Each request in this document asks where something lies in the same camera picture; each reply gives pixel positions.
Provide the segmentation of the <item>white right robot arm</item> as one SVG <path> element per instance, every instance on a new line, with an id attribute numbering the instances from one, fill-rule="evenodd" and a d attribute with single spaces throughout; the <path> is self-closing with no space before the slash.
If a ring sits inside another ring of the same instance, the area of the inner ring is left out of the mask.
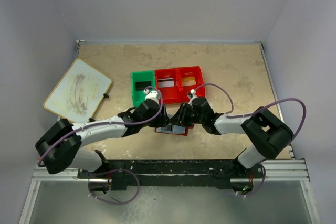
<path id="1" fill-rule="evenodd" d="M 213 135 L 247 135 L 252 145 L 237 156 L 233 166 L 238 177 L 246 177 L 254 165 L 264 160 L 275 159 L 294 136 L 293 131 L 268 109 L 248 116 L 229 116 L 214 112 L 204 97 L 182 103 L 170 122 L 183 127 L 200 124 Z"/>

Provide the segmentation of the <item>red leather card holder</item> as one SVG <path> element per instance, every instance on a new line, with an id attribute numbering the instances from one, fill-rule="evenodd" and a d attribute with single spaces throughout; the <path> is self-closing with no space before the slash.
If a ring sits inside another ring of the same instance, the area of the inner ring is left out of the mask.
<path id="1" fill-rule="evenodd" d="M 172 114 L 168 114 L 168 120 L 163 119 L 156 119 L 155 120 L 155 129 L 154 131 L 157 133 L 164 133 L 164 134 L 173 134 L 173 135 L 181 135 L 181 136 L 187 136 L 188 134 L 188 128 L 179 126 L 179 125 L 173 125 L 169 122 L 169 120 L 173 117 Z"/>

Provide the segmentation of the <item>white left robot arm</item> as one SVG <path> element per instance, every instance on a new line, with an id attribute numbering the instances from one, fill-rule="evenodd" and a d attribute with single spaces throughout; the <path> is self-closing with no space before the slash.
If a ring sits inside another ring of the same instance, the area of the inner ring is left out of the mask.
<path id="1" fill-rule="evenodd" d="M 84 146 L 134 135 L 144 127 L 166 126 L 168 121 L 165 105 L 152 99 L 107 120 L 75 124 L 61 119 L 35 144 L 40 156 L 38 166 L 45 167 L 50 174 L 77 168 L 102 178 L 111 167 L 109 162 L 101 151 L 88 151 Z"/>

